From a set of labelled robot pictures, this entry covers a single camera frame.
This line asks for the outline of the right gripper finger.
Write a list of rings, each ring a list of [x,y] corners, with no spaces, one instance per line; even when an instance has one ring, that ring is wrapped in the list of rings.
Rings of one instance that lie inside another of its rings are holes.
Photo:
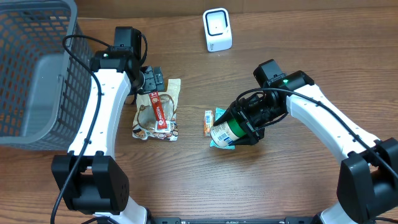
[[[241,123],[240,107],[229,107],[215,122],[214,126],[218,126],[224,122],[235,120],[238,126]]]
[[[232,146],[253,146],[264,138],[264,130],[246,134],[245,136],[235,140]]]

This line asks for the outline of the teal wet wipes pack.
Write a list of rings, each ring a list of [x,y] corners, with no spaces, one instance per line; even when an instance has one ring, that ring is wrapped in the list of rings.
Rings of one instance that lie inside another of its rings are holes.
[[[219,119],[219,118],[224,114],[225,111],[226,111],[225,109],[216,108],[216,109],[215,109],[215,119],[216,119],[216,120]],[[211,140],[211,142],[210,142],[210,147],[215,147],[215,148],[218,148],[218,149],[228,149],[228,150],[234,150],[234,149],[235,149],[235,146],[219,147],[219,146],[214,142],[214,140]]]

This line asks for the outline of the red snack bar wrapper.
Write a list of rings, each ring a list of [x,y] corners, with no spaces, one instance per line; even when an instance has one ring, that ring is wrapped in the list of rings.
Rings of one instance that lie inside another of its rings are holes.
[[[157,91],[149,94],[150,101],[152,103],[152,107],[154,109],[154,114],[157,120],[156,128],[157,129],[167,129],[167,123],[164,115],[164,111],[162,109],[162,103],[160,101],[160,97]]]

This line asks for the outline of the green white small bottle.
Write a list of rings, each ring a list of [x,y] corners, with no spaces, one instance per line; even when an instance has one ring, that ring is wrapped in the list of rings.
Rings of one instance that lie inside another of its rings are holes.
[[[225,121],[210,129],[210,136],[218,147],[230,146],[245,135],[246,132],[239,126],[235,119]]]

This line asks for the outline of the white brown snack bag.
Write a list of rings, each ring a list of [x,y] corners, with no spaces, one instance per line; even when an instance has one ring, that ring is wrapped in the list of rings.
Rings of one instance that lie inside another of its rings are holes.
[[[178,139],[176,117],[180,87],[181,79],[169,79],[166,91],[158,92],[167,129],[156,128],[157,120],[149,95],[137,96],[137,112],[132,126],[132,136],[134,138],[141,140],[157,138],[166,141],[176,141]]]

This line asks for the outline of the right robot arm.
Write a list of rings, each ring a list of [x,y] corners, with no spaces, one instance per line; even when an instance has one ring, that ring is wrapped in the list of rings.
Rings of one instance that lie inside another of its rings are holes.
[[[255,145],[286,116],[301,121],[340,165],[337,202],[313,223],[376,223],[397,206],[397,140],[380,140],[352,122],[303,71],[284,73],[275,60],[253,73],[258,88],[241,93],[210,136],[219,147]]]

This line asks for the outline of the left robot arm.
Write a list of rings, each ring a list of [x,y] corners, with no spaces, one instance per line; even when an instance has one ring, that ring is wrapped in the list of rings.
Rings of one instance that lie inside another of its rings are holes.
[[[60,189],[50,222],[55,223],[60,203],[69,210],[92,215],[89,223],[152,223],[148,208],[129,194],[129,179],[115,161],[116,132],[127,96],[164,90],[160,68],[145,66],[145,35],[133,27],[116,27],[114,43],[81,61],[63,38],[68,55],[91,76],[91,90],[83,119],[65,155],[52,161],[52,174]]]

